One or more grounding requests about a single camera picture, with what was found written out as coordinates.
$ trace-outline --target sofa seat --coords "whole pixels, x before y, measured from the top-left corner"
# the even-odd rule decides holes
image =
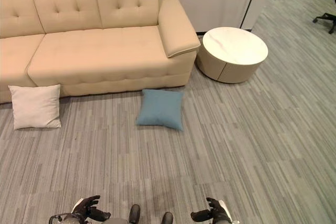
[[[35,87],[26,68],[44,34],[0,39],[0,103],[10,102],[8,85]]]
[[[175,87],[195,57],[167,58],[157,26],[67,31],[45,35],[28,74],[38,86],[62,84],[61,96]]]

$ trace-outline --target marble tabletop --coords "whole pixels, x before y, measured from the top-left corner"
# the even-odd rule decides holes
[[[203,37],[205,49],[214,57],[238,65],[262,62],[268,55],[266,44],[255,34],[234,27],[218,27]]]

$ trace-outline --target round side table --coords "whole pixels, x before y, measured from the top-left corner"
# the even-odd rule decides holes
[[[266,59],[266,44],[253,33],[234,27],[208,31],[196,64],[211,79],[225,83],[246,81]]]

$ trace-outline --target floor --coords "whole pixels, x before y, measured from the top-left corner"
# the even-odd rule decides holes
[[[81,197],[140,223],[193,223],[206,196],[240,223],[336,223],[336,33],[312,19],[333,0],[268,0],[253,32],[269,56],[241,84],[193,69],[184,132],[134,125],[141,93],[61,99],[60,129],[13,131],[0,109],[1,223],[47,223]]]

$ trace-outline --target chair base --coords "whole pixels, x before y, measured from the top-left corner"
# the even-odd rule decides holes
[[[322,16],[316,17],[313,22],[316,23],[318,19],[325,19],[325,20],[331,20],[332,21],[332,27],[329,30],[329,34],[332,34],[334,32],[335,26],[336,26],[336,16],[329,14],[329,13],[324,13]]]

